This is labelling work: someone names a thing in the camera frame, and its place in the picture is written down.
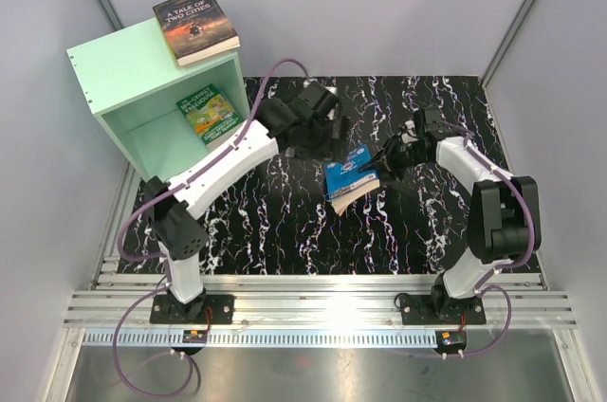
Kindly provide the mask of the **blue cartoon cover book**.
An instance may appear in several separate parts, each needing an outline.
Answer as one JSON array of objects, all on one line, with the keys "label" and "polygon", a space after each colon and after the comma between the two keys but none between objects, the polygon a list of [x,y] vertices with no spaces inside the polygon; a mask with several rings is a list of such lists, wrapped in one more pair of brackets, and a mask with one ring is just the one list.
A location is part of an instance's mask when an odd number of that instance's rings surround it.
[{"label": "blue cartoon cover book", "polygon": [[380,187],[377,172],[362,169],[371,158],[369,148],[363,144],[348,153],[343,163],[324,165],[325,197],[337,215],[343,215],[352,203]]}]

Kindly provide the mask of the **green 104-storey treehouse book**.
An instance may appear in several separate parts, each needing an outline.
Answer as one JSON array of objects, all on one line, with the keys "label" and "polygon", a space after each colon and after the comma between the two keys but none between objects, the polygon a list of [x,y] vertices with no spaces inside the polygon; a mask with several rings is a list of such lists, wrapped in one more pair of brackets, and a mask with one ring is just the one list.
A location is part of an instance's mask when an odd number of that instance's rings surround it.
[{"label": "green 104-storey treehouse book", "polygon": [[244,122],[231,102],[213,84],[179,100],[176,107],[208,147],[228,137]]}]

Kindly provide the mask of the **dark tale two cities book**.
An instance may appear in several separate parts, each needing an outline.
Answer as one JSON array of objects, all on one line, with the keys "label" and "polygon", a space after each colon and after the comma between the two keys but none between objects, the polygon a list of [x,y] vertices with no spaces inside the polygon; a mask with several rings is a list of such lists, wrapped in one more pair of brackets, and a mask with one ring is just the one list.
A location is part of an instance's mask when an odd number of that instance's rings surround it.
[{"label": "dark tale two cities book", "polygon": [[240,43],[217,0],[167,0],[153,6],[153,11],[175,62],[226,41]]}]

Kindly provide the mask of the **lime green paperback book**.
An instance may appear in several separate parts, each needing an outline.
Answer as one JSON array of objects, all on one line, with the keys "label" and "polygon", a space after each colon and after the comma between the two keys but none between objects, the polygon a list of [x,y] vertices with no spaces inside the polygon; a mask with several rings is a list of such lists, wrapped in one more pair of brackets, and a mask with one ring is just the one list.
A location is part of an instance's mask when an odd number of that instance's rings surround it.
[{"label": "lime green paperback book", "polygon": [[217,44],[215,46],[208,47],[204,50],[197,51],[193,54],[180,57],[176,60],[176,64],[178,66],[186,66],[189,64],[197,63],[212,56],[222,54],[230,50],[234,50],[239,46],[240,43],[238,40],[226,41],[225,43]]}]

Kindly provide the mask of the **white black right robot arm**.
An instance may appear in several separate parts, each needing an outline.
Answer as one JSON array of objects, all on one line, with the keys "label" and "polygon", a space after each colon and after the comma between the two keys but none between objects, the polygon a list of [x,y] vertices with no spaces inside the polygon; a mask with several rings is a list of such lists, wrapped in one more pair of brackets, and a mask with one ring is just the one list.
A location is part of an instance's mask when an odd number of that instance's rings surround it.
[{"label": "white black right robot arm", "polygon": [[500,168],[476,149],[472,136],[444,121],[438,109],[421,108],[361,166],[401,179],[412,167],[434,164],[470,195],[465,251],[435,279],[429,294],[396,296],[404,323],[483,323],[481,298],[488,281],[525,265],[542,242],[537,182]]}]

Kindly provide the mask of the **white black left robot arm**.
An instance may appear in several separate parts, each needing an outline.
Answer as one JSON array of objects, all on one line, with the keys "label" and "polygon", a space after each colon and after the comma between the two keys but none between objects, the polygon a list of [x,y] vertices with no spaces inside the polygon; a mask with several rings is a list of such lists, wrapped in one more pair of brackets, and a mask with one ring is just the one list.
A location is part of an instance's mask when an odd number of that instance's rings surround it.
[{"label": "white black left robot arm", "polygon": [[349,119],[334,86],[310,82],[293,99],[259,99],[249,119],[212,155],[166,182],[144,186],[153,205],[148,225],[165,259],[166,287],[153,296],[152,324],[230,324],[234,297],[207,292],[199,254],[208,243],[200,223],[208,207],[245,174],[274,156],[345,158]]}]

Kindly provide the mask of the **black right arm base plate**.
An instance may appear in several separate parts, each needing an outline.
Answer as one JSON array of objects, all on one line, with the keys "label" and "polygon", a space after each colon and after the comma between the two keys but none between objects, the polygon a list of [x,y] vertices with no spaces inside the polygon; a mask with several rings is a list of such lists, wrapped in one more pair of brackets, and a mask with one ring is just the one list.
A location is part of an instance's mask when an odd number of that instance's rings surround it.
[{"label": "black right arm base plate", "polygon": [[398,293],[394,305],[403,325],[485,325],[487,318],[477,297],[463,300],[435,300],[431,295]]}]

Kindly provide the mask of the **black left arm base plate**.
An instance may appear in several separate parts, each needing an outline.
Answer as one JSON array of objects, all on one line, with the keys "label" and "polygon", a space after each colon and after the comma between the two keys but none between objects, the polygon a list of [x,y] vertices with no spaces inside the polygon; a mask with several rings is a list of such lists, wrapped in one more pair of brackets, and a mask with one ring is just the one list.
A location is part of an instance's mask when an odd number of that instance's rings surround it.
[{"label": "black left arm base plate", "polygon": [[181,303],[172,292],[154,296],[150,314],[152,324],[231,325],[235,297],[230,294],[202,293],[189,303]]}]

